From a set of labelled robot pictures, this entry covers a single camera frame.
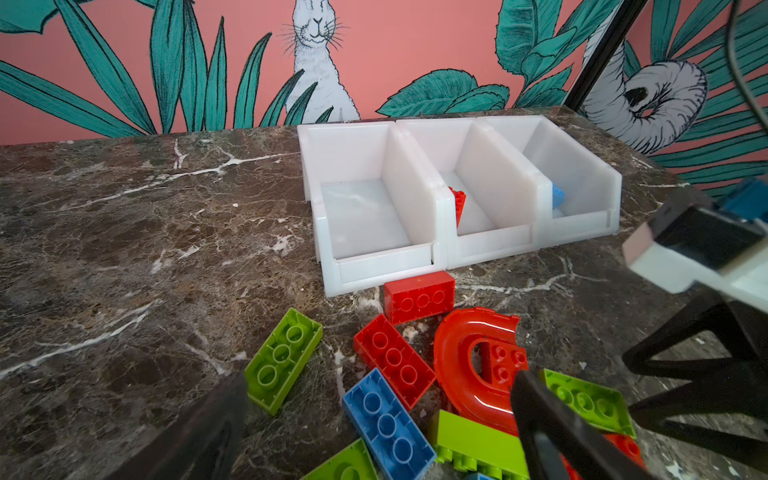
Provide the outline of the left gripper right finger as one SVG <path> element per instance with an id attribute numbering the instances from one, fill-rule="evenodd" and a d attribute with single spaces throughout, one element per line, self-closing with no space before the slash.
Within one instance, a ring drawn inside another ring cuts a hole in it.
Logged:
<path id="1" fill-rule="evenodd" d="M 566 465 L 582 479 L 653 477 L 568 408 L 532 372 L 516 374 L 510 405 L 532 479 L 567 479 Z"/>

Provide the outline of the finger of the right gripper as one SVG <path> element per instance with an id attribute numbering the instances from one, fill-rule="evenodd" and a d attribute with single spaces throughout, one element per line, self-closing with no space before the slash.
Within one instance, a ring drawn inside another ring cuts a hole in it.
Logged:
<path id="1" fill-rule="evenodd" d="M 666 361 L 654 355 L 712 332 L 730 355 Z M 638 375 L 684 380 L 673 390 L 638 401 L 629 413 L 642 428 L 767 471 L 767 443 L 673 421 L 691 414 L 742 414 L 767 420 L 767 314 L 715 291 L 695 297 L 658 330 L 627 350 L 622 360 Z"/>

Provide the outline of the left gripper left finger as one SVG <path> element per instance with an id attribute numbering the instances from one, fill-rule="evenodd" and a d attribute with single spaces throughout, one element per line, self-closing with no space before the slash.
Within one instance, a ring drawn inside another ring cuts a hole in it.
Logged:
<path id="1" fill-rule="evenodd" d="M 223 378 L 110 479 L 228 479 L 248 404 L 242 372 Z"/>

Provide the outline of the blue brick bottom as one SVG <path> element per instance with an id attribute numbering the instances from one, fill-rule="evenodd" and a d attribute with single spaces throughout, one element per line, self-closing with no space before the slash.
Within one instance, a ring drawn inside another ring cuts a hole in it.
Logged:
<path id="1" fill-rule="evenodd" d="M 558 209 L 565 201 L 566 194 L 556 184 L 552 184 L 552 209 Z"/>

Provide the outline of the white three-compartment bin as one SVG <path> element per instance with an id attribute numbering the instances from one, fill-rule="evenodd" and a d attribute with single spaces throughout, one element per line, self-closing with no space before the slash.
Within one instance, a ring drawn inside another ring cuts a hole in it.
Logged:
<path id="1" fill-rule="evenodd" d="M 540 115 L 297 133 L 329 297 L 619 227 L 620 173 Z"/>

